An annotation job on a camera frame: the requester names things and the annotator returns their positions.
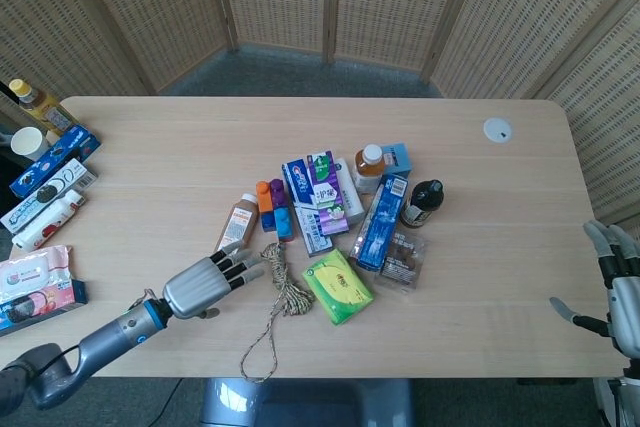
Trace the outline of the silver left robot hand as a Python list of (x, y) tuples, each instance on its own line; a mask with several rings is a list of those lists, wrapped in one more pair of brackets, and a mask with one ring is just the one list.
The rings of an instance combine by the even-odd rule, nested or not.
[(264, 274), (260, 255), (232, 242), (176, 274), (164, 286), (162, 297), (181, 320), (205, 312), (234, 290)]

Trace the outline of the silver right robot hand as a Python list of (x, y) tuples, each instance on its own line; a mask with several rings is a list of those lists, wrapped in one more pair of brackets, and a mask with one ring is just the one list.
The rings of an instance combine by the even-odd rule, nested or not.
[(612, 339), (625, 357), (639, 359), (639, 242), (617, 225), (590, 220), (583, 225), (597, 254), (607, 291), (608, 317), (581, 315), (561, 299), (551, 297), (553, 309), (566, 321)]

